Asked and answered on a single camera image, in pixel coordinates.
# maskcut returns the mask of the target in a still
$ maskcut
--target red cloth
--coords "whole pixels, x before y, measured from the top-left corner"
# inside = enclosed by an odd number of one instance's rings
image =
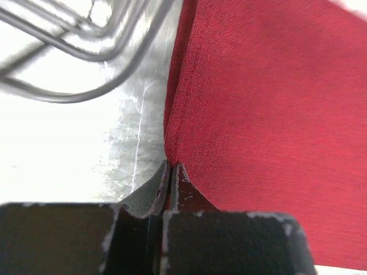
[[[367,270],[367,23],[327,0],[195,5],[171,64],[168,160],[222,210],[296,216],[316,264]]]

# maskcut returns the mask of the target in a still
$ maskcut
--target silver surface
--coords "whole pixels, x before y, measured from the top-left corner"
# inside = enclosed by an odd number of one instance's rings
[[[68,2],[78,2],[77,8],[85,15],[91,1]],[[92,19],[103,26],[112,4],[97,1]],[[159,4],[151,1],[127,51],[113,61],[85,62],[49,48],[14,76],[56,92],[81,92],[99,86],[124,68]],[[0,203],[116,202],[153,175],[165,158],[162,115],[181,6],[182,0],[175,1],[139,69],[106,96],[81,104],[56,105],[0,91]],[[37,20],[46,26],[42,19]],[[54,26],[45,28],[53,30]],[[3,22],[0,33],[7,41],[0,45],[3,64],[35,42]],[[77,37],[69,41],[95,51],[114,42],[80,41]]]

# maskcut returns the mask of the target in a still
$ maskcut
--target wire rack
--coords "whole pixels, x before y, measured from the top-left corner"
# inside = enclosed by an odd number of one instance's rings
[[[9,75],[30,63],[32,59],[40,55],[48,47],[54,47],[73,58],[89,62],[113,60],[117,55],[126,50],[137,23],[149,4],[149,0],[114,1],[111,4],[112,10],[110,15],[104,25],[99,25],[91,19],[93,11],[102,8],[101,6],[98,7],[95,1],[91,2],[89,10],[85,14],[77,12],[71,5],[66,5],[56,0],[4,1],[7,5],[1,2],[0,20],[36,38],[38,42],[32,47],[23,49],[0,68],[0,81],[9,93],[49,103],[80,103],[105,95],[125,82],[137,69],[157,35],[173,1],[162,1],[150,25],[147,27],[147,32],[143,34],[142,41],[135,54],[117,76],[97,88],[73,94],[42,89]],[[24,18],[17,12],[14,12],[19,9],[26,10],[28,13],[32,13],[33,16],[31,19],[28,17]],[[98,44],[101,40],[114,38],[114,43],[108,49],[90,51],[83,48],[81,43],[69,42],[67,40],[69,35],[76,36],[79,42],[88,41]]]

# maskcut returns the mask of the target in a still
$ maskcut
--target red towel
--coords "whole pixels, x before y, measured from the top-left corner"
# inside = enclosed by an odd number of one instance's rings
[[[327,0],[187,0],[165,150],[220,209],[293,214],[317,265],[367,270],[367,23]]]

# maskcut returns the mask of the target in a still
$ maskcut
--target dish rack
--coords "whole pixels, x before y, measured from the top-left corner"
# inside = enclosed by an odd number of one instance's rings
[[[113,3],[111,14],[103,26],[94,23],[91,19],[91,13],[96,8],[95,0],[92,1],[90,10],[85,16],[57,0],[9,1],[14,5],[26,9],[43,21],[47,21],[54,28],[50,31],[29,19],[22,18],[9,9],[0,7],[1,21],[40,41],[37,46],[23,50],[15,58],[12,58],[8,64],[0,68],[0,82],[6,87],[8,92],[14,95],[49,103],[80,103],[105,95],[125,82],[135,72],[172,7],[173,1],[162,1],[135,54],[116,77],[95,89],[73,94],[57,93],[42,89],[16,78],[9,77],[9,74],[28,64],[30,60],[40,55],[48,47],[54,47],[74,58],[89,62],[113,60],[126,49],[139,19],[149,4],[149,0],[116,0]],[[112,36],[116,36],[117,39],[110,49],[96,53],[68,42],[65,38],[70,34],[78,36],[81,40],[87,39],[89,41],[100,41]]]

